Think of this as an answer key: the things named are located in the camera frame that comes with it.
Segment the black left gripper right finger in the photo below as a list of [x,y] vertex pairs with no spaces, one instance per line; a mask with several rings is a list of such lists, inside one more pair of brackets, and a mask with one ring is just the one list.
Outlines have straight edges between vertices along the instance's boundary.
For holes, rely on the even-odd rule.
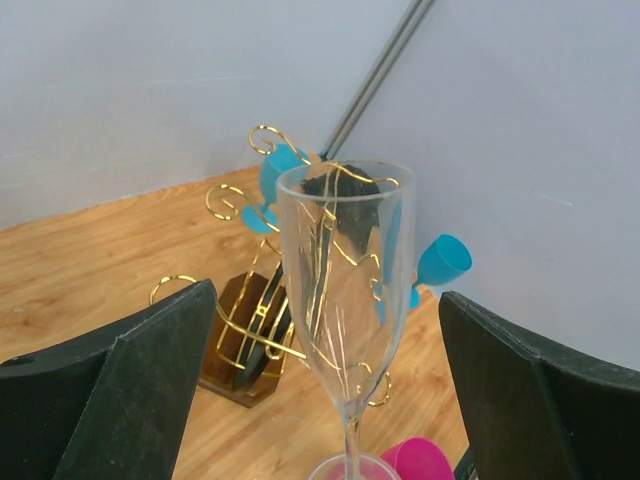
[[515,325],[457,292],[441,332],[482,479],[636,479],[639,374]]

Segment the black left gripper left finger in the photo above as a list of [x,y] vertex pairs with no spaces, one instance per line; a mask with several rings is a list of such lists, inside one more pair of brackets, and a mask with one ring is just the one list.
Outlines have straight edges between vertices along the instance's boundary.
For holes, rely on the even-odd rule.
[[2,362],[2,478],[171,478],[216,304],[198,281]]

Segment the clear wine glass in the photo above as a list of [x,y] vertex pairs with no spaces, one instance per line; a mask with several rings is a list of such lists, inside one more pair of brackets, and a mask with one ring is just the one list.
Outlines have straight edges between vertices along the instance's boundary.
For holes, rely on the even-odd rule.
[[[301,182],[355,164],[378,185],[379,226],[358,256],[338,232],[327,202]],[[407,168],[380,161],[324,161],[293,168],[277,182],[286,293],[298,342],[339,411],[344,451],[322,462],[313,479],[393,479],[383,461],[360,448],[361,420],[397,352],[413,278],[416,184]]]

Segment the pink wine glass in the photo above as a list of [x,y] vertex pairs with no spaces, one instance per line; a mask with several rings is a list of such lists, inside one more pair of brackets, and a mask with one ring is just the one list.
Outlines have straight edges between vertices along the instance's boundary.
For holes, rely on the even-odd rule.
[[386,450],[381,458],[401,480],[454,480],[443,451],[424,437],[413,437]]

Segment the blue wine glass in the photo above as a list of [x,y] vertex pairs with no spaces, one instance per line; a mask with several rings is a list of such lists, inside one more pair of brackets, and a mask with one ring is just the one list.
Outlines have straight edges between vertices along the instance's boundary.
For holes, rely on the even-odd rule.
[[473,257],[467,246],[451,234],[441,234],[420,256],[410,290],[409,308],[420,305],[420,285],[446,285],[467,273],[472,266]]
[[[285,143],[276,145],[275,151],[264,157],[260,175],[260,190],[264,199],[263,203],[257,205],[258,210],[264,215],[266,220],[277,225],[278,220],[274,211],[270,208],[277,201],[277,178],[284,172],[301,166],[309,160],[308,155],[299,150],[301,157],[298,157],[293,150]],[[256,210],[247,205],[241,213],[244,224],[257,234],[269,234],[272,229],[259,217]]]

